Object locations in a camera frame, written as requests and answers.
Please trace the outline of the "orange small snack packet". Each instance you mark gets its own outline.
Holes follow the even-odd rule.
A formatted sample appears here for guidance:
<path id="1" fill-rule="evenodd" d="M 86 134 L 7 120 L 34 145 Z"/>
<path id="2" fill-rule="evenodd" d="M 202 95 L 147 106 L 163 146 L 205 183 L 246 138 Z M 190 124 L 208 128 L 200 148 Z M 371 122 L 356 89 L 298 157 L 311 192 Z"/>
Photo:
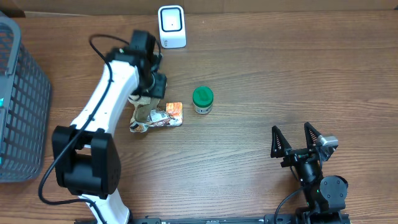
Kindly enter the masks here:
<path id="1" fill-rule="evenodd" d="M 169 116 L 167 126 L 180 126 L 183 123 L 183 105 L 181 102 L 167 103 L 166 111 Z"/>

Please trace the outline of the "beige brown snack bag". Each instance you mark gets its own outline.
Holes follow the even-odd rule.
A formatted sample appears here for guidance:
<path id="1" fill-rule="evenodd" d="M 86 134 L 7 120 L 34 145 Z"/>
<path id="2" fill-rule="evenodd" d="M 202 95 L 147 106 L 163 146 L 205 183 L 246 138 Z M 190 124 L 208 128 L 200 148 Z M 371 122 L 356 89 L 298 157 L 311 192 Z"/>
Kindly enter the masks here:
<path id="1" fill-rule="evenodd" d="M 134 112 L 130 120 L 129 130 L 132 133 L 144 133 L 149 128 L 172 127 L 167 126 L 169 116 L 165 110 L 158 107 L 160 99 L 138 95 L 130 95 L 129 102 L 134 105 Z"/>

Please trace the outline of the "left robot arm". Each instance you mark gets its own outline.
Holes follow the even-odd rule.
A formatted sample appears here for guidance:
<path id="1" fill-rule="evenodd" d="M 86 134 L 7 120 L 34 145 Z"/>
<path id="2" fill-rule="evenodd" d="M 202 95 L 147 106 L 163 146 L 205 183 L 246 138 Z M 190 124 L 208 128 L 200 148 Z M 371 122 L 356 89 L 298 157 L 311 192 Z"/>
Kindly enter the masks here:
<path id="1" fill-rule="evenodd" d="M 131 41 L 100 57 L 104 70 L 96 89 L 81 113 L 69 126 L 57 126 L 52 135 L 54 161 L 39 184 L 39 199 L 48 205 L 83 202 L 94 223 L 132 223 L 132 213 L 121 200 L 118 184 L 121 161 L 114 131 L 130 95 L 163 99 L 167 78 L 159 73 L 160 44 L 150 32 L 134 30 Z M 44 184 L 54 171 L 59 186 L 75 196 L 49 201 Z"/>

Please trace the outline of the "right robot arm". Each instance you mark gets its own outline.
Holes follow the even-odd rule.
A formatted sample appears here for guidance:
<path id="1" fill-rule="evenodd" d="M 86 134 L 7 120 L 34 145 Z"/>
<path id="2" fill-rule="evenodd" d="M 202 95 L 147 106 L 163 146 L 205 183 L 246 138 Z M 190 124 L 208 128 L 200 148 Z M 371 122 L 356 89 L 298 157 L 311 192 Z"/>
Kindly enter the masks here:
<path id="1" fill-rule="evenodd" d="M 349 215 L 342 214 L 346 208 L 348 182 L 339 175 L 323 175 L 323 163 L 328 161 L 338 147 L 338 138 L 318 132 L 309 122 L 304 124 L 306 148 L 293 149 L 281 130 L 272 127 L 271 157 L 281 158 L 282 167 L 288 167 L 300 188 L 276 208 L 272 223 L 350 223 Z M 293 215 L 283 218 L 282 206 L 303 192 L 307 206 L 297 208 Z"/>

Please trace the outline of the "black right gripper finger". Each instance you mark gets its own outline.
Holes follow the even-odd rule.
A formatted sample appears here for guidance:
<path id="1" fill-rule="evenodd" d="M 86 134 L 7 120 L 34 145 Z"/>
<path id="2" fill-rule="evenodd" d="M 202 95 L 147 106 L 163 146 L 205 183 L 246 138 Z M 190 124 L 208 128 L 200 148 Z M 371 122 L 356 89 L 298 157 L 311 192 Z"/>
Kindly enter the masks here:
<path id="1" fill-rule="evenodd" d="M 292 147 L 277 126 L 272 127 L 271 158 L 285 157 Z"/>
<path id="2" fill-rule="evenodd" d="M 309 122 L 306 122 L 304 124 L 304 130 L 305 130 L 307 147 L 309 149 L 315 148 L 316 141 L 317 141 L 318 137 L 321 135 L 321 133 L 318 132 Z"/>

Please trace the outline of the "green lid seasoning jar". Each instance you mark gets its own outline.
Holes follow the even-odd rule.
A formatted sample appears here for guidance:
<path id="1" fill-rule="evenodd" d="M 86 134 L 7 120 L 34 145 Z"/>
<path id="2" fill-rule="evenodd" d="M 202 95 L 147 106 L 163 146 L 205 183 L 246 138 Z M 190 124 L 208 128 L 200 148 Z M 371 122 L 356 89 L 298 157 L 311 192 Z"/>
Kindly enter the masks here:
<path id="1" fill-rule="evenodd" d="M 198 114 L 208 114 L 213 106 L 214 94 L 207 86 L 199 86 L 193 91 L 192 101 Z"/>

